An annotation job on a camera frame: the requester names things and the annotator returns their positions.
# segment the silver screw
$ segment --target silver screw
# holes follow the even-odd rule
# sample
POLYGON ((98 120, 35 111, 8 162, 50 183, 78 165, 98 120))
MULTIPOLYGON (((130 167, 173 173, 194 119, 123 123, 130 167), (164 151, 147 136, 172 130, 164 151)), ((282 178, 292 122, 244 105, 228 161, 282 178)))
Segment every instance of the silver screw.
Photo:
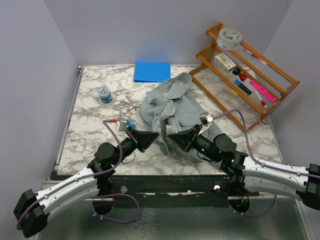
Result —
POLYGON ((125 194, 127 191, 128 191, 128 188, 126 186, 122 186, 120 188, 120 192, 123 193, 123 194, 125 194))

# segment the gray cloth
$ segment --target gray cloth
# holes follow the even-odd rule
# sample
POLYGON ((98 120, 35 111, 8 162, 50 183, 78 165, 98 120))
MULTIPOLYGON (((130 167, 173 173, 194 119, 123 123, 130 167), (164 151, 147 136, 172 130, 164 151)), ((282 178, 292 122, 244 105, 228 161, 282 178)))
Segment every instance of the gray cloth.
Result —
MULTIPOLYGON (((192 78, 186 72, 160 83, 155 89, 146 93, 139 110, 146 130, 160 133, 156 143, 161 152, 175 159, 198 159, 197 152, 185 154, 166 139, 168 134, 175 134, 201 124, 199 116, 206 111, 188 92, 191 83, 192 78)), ((221 133, 220 128, 212 123, 202 135, 212 141, 221 133)))

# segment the blue jar lid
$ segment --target blue jar lid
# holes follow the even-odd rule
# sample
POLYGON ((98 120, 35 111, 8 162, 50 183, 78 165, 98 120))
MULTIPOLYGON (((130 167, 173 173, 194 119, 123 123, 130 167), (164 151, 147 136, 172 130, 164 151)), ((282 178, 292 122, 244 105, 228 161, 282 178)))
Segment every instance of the blue jar lid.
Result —
POLYGON ((101 99, 107 99, 111 96, 111 92, 107 87, 100 88, 98 94, 101 99))

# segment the tape roll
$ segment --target tape roll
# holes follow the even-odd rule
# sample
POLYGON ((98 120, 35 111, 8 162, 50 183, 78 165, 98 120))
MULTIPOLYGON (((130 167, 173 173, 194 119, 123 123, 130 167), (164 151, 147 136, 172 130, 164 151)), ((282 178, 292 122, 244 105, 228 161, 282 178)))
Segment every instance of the tape roll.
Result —
POLYGON ((242 40, 242 35, 232 28, 223 28, 219 31, 216 43, 219 47, 226 50, 235 50, 242 40))

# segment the wooden rack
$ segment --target wooden rack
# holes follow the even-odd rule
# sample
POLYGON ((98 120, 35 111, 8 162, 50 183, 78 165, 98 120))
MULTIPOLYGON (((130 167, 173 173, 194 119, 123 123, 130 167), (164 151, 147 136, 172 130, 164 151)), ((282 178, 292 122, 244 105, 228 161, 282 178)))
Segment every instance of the wooden rack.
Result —
MULTIPOLYGON (((203 86, 195 77, 195 74, 199 73, 200 71, 209 68, 211 69, 216 75, 218 75, 226 84, 228 84, 229 87, 231 87, 241 98, 243 98, 255 111, 259 114, 259 119, 257 122, 252 124, 247 128, 247 131, 252 130, 255 126, 257 126, 259 123, 261 123, 264 119, 266 119, 277 107, 278 105, 289 95, 289 93, 292 92, 293 89, 300 83, 299 81, 295 80, 291 76, 289 76, 286 72, 284 72, 282 69, 280 69, 278 66, 276 66, 273 62, 271 62, 269 59, 264 57, 261 53, 259 53, 257 50, 255 50, 253 47, 251 47, 248 43, 245 41, 241 41, 241 45, 251 51, 254 55, 256 55, 258 58, 262 59, 267 63, 267 65, 273 69, 276 73, 278 73, 280 76, 282 76, 285 80, 289 82, 289 87, 283 89, 281 88, 277 83, 272 81, 267 74, 265 74, 263 71, 259 69, 256 65, 252 64, 247 58, 239 54, 236 50, 222 50, 217 46, 217 37, 219 34, 219 31, 221 29, 225 28, 222 23, 218 23, 212 27, 209 27, 206 31, 206 34, 208 36, 211 36, 213 38, 212 43, 199 51, 196 54, 196 57, 202 61, 201 65, 195 68, 194 70, 190 71, 189 74, 192 77, 192 80, 224 111, 228 111, 228 109, 215 97, 213 96, 205 86, 203 86), (242 89, 237 87, 231 79, 223 72, 221 71, 214 63, 213 63, 213 57, 215 52, 222 53, 222 52, 230 52, 234 57, 230 57, 230 54, 228 56, 230 59, 236 63, 237 67, 241 70, 243 74, 245 74, 249 79, 254 80, 256 83, 258 83, 261 87, 263 87, 265 90, 269 92, 270 95, 272 95, 274 98, 277 99, 275 103, 270 105, 268 108, 264 109, 261 105, 257 104, 255 101, 252 100, 251 97, 249 97, 242 89), (249 67, 251 70, 253 70, 258 76, 261 77, 265 81, 265 83, 268 83, 270 87, 267 87, 266 84, 263 84, 263 81, 259 81, 254 76, 249 74, 241 65, 238 64, 239 60, 249 67)), ((242 122, 240 122, 232 113, 229 113, 228 116, 235 122, 237 126, 239 126, 244 131, 244 125, 242 122)))

